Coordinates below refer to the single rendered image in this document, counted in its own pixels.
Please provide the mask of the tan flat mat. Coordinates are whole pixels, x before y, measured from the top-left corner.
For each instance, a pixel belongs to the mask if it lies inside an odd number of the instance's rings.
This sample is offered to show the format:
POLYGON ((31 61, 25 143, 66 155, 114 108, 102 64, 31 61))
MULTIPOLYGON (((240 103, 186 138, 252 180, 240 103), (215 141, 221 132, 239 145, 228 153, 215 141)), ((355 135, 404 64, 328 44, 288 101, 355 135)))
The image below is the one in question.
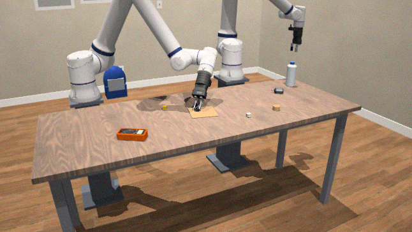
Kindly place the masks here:
POLYGON ((188 108, 188 111, 192 119, 204 117, 218 117, 218 114, 212 106, 204 106, 198 112, 196 112, 194 108, 188 108))

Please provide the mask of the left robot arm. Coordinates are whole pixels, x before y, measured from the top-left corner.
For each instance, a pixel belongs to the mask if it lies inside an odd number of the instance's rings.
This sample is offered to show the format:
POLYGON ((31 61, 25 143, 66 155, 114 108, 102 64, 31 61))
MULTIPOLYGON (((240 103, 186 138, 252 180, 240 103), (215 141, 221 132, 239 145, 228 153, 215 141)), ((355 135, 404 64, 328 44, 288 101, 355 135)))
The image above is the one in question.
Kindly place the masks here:
MULTIPOLYGON (((278 9, 279 18, 288 18, 294 22, 304 22, 305 6, 293 6, 287 0, 269 0, 278 9), (299 9, 299 10, 298 10, 299 9)), ((222 0, 221 28, 218 32, 216 50, 222 56, 219 78, 223 80, 241 80, 243 42, 237 39, 236 19, 238 0, 222 0)))

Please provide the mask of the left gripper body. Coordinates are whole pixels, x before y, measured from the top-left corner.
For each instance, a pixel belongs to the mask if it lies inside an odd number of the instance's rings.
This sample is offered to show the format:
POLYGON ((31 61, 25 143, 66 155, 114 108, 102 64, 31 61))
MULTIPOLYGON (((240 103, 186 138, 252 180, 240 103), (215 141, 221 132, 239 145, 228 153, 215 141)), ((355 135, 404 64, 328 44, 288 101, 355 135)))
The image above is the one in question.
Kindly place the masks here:
POLYGON ((293 22, 293 26, 291 26, 288 28, 288 30, 290 31, 294 31, 293 32, 293 41, 292 43, 294 44, 302 44, 302 32, 303 32, 303 27, 304 27, 304 22, 293 22))

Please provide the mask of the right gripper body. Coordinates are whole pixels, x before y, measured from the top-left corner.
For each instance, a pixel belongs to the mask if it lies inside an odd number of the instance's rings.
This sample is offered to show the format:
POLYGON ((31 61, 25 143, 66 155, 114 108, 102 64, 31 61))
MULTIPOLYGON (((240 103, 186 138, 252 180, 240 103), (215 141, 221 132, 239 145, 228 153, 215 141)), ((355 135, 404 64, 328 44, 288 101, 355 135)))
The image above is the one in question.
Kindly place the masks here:
POLYGON ((202 64, 198 67, 198 75, 195 82, 195 88, 192 92, 193 97, 197 96, 197 98, 200 98, 200 96, 202 96, 203 99, 206 99, 207 89, 211 86, 212 83, 210 78, 212 77, 213 71, 213 68, 208 65, 202 64))

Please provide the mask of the orange digital multimeter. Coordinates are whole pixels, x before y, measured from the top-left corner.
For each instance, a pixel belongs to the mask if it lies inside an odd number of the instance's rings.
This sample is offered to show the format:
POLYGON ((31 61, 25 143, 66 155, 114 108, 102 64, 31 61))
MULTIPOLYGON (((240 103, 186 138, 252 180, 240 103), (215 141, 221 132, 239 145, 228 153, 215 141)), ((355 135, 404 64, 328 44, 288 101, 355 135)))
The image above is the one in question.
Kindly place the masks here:
POLYGON ((145 141, 147 129, 120 128, 117 132, 118 140, 145 141))

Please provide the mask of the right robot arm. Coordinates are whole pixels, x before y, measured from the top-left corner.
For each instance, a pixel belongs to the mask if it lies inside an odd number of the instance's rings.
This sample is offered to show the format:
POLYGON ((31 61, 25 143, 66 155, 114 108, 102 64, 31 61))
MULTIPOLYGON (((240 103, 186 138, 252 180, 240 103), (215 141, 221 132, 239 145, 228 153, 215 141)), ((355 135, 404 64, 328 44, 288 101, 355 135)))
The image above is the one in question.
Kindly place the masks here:
POLYGON ((90 50, 78 51, 67 56, 70 75, 70 101, 86 103, 101 97, 95 75, 114 65, 115 44, 120 35, 132 4, 145 20, 149 29, 162 46, 175 71, 182 71, 191 64, 208 65, 214 69, 217 50, 181 48, 151 0, 112 0, 98 37, 90 50))

